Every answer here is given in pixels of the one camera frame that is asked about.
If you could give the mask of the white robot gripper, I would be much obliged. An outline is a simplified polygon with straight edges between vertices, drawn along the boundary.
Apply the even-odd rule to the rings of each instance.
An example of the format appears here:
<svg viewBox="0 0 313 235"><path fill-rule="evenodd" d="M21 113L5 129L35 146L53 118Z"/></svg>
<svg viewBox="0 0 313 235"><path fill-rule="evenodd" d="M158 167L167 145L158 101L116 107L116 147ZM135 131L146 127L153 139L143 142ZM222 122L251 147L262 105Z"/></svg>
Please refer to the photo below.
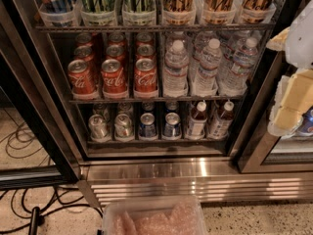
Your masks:
<svg viewBox="0 0 313 235"><path fill-rule="evenodd" d="M271 38L266 47L286 52L286 60L298 69L313 68L313 0L285 28ZM303 115L313 106L313 70L283 75L278 83L267 131L273 136L293 134Z"/></svg>

